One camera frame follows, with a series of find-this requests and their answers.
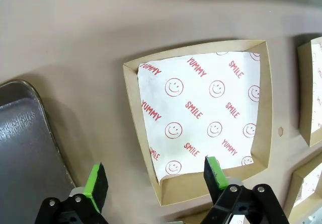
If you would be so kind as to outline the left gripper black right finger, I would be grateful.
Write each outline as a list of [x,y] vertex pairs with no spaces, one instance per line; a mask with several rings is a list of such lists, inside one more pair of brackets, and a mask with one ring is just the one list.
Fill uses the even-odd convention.
[[202,223],[231,223],[235,215],[243,215],[249,223],[289,223],[269,185],[248,189],[230,183],[215,157],[205,157],[203,176],[213,206]]

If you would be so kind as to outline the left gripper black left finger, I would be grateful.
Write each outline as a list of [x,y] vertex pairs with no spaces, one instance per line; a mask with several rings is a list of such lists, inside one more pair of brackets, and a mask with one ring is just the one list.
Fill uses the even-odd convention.
[[44,199],[35,223],[107,223],[102,216],[107,192],[104,166],[95,164],[85,187],[72,189],[64,201],[54,197]]

